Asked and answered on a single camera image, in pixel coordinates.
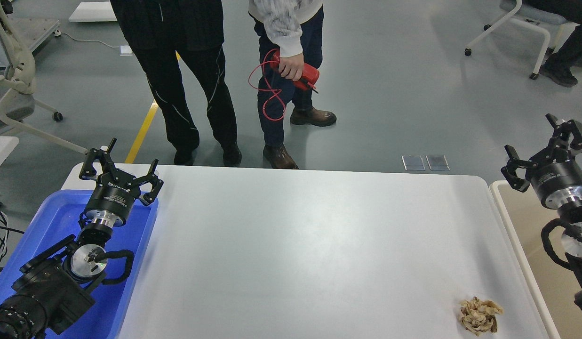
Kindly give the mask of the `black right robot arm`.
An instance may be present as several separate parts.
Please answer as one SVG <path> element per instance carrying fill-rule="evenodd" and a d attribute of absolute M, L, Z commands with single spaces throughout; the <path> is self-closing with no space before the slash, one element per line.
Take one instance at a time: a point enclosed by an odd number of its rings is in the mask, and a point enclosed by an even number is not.
<path fill-rule="evenodd" d="M 531 187 L 544 208 L 557 212 L 541 229 L 542 246 L 553 262 L 575 275 L 581 289 L 574 303 L 582 311 L 582 169 L 575 161 L 582 153 L 582 124 L 553 114 L 545 118 L 553 129 L 548 145 L 527 160 L 506 145 L 508 160 L 500 171 L 512 189 Z"/>

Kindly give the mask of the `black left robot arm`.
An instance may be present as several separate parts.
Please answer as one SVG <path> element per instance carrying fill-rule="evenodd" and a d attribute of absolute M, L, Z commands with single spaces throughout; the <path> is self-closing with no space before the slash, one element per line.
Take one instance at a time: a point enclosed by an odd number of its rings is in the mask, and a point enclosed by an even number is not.
<path fill-rule="evenodd" d="M 0 339 L 117 336 L 157 218 L 158 160 L 144 176 L 116 167 L 111 141 L 89 150 L 89 190 L 50 195 L 0 274 Z"/>

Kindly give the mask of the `hand of jeans person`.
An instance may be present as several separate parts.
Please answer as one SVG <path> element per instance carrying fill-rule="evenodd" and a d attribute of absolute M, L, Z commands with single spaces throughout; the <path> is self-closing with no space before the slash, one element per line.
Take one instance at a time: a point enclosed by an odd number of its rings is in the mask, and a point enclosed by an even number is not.
<path fill-rule="evenodd" d="M 299 53 L 294 56 L 279 57 L 279 74 L 282 78 L 299 81 L 304 69 L 304 55 Z"/>

